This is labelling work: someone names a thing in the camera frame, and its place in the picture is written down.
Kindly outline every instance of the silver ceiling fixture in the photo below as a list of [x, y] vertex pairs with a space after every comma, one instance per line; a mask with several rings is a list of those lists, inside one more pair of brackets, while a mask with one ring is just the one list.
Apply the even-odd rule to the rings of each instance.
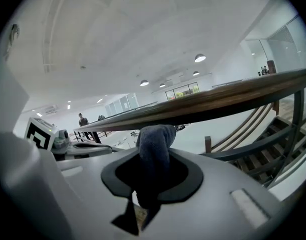
[[140, 86], [146, 86], [149, 82], [147, 80], [142, 80]]
[[203, 60], [206, 59], [206, 56], [204, 54], [198, 54], [195, 56], [195, 62], [202, 62]]

